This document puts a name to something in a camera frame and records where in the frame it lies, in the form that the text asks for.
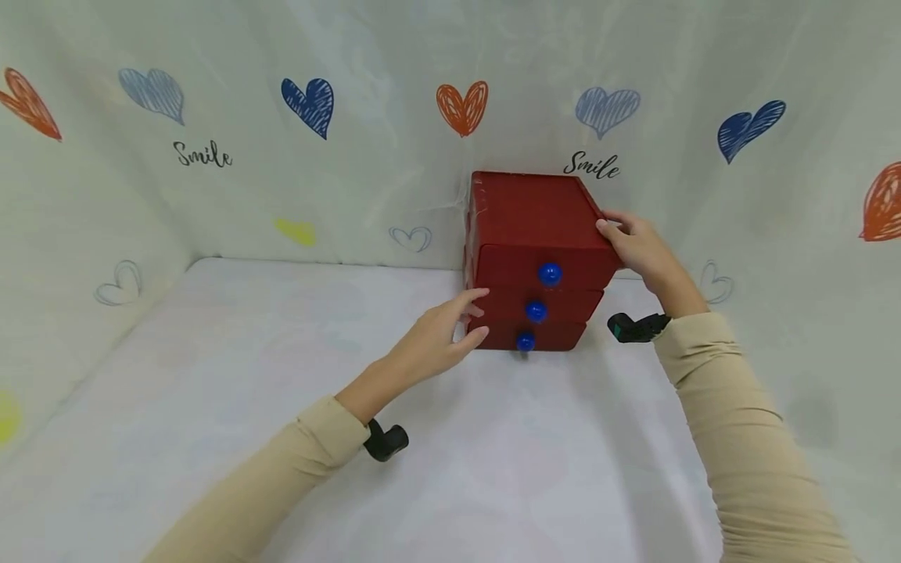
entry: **beige sleeve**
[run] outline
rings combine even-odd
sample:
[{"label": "beige sleeve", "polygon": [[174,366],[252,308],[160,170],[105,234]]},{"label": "beige sleeve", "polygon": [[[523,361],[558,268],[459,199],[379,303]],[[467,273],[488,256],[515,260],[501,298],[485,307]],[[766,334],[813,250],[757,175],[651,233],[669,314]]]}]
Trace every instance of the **beige sleeve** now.
[{"label": "beige sleeve", "polygon": [[723,563],[854,560],[725,319],[674,319],[654,341],[714,493]]},{"label": "beige sleeve", "polygon": [[334,397],[321,399],[182,516],[144,561],[257,561],[297,502],[368,438],[369,429]]}]

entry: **wall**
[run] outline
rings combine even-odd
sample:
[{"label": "wall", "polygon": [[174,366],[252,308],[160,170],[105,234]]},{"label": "wall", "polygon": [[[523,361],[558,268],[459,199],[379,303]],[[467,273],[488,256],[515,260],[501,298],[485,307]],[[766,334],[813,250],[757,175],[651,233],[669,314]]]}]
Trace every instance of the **wall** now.
[{"label": "wall", "polygon": [[[0,111],[0,387],[25,411],[18,439],[196,257],[455,268],[472,170],[571,172],[601,206],[659,225],[833,490],[876,483],[878,504],[901,482],[901,195],[880,176],[901,160],[901,5],[3,10],[0,66],[61,135]],[[212,142],[214,162],[182,156]],[[98,303],[124,259],[143,296]]]}]

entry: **text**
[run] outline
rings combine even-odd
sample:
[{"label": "text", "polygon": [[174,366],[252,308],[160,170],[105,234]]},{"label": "text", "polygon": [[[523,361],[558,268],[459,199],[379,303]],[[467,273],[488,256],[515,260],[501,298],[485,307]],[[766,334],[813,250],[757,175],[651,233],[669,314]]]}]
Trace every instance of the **text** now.
[{"label": "text", "polygon": [[619,168],[610,168],[616,162],[616,159],[619,158],[616,155],[607,159],[606,162],[604,162],[604,159],[600,159],[597,164],[584,160],[585,155],[586,153],[583,150],[573,153],[572,161],[563,169],[563,174],[572,174],[576,170],[585,170],[588,174],[594,174],[599,180],[603,180],[606,177],[619,176]]},{"label": "text", "polygon": [[215,164],[219,168],[232,165],[232,157],[227,152],[223,152],[220,155],[219,147],[216,146],[216,141],[212,139],[210,140],[210,146],[204,147],[203,152],[197,152],[196,150],[185,152],[185,143],[182,141],[173,142],[172,147],[178,153],[178,162],[182,166],[191,166],[197,162],[200,164]]}]

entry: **orange heart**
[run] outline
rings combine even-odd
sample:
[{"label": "orange heart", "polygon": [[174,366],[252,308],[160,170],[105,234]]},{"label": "orange heart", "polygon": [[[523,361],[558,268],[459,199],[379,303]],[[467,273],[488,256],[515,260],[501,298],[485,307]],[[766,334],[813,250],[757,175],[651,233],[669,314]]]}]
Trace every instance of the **orange heart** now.
[{"label": "orange heart", "polygon": [[53,116],[50,115],[47,106],[44,105],[41,97],[34,91],[28,80],[15,68],[7,68],[4,71],[4,77],[6,77],[6,85],[9,86],[13,95],[10,96],[6,92],[0,91],[0,102],[3,102],[31,127],[48,137],[62,141],[62,135],[59,133],[56,122],[53,121]]},{"label": "orange heart", "polygon": [[888,165],[869,187],[860,237],[867,242],[901,237],[901,162]]},{"label": "orange heart", "polygon": [[459,133],[460,137],[466,137],[476,130],[482,116],[485,115],[485,106],[488,105],[488,82],[479,80],[473,83],[466,93],[465,100],[460,97],[457,88],[450,84],[442,84],[438,86],[435,99],[438,101],[438,109],[441,110],[444,121]]}]

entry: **blue drawer knob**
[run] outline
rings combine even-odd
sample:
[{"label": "blue drawer knob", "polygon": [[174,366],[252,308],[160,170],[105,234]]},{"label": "blue drawer knob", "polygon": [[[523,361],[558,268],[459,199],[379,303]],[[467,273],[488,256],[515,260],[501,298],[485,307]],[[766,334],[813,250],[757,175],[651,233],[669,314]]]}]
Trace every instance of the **blue drawer knob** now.
[{"label": "blue drawer knob", "polygon": [[525,305],[525,318],[539,324],[548,317],[548,308],[541,301],[530,301]]},{"label": "blue drawer knob", "polygon": [[520,332],[516,337],[516,349],[521,352],[535,350],[535,335],[531,332]]},{"label": "blue drawer knob", "polygon": [[560,270],[560,266],[553,262],[542,264],[542,266],[538,268],[538,279],[542,281],[542,285],[545,287],[556,286],[560,283],[560,278],[562,276],[563,272]]}]

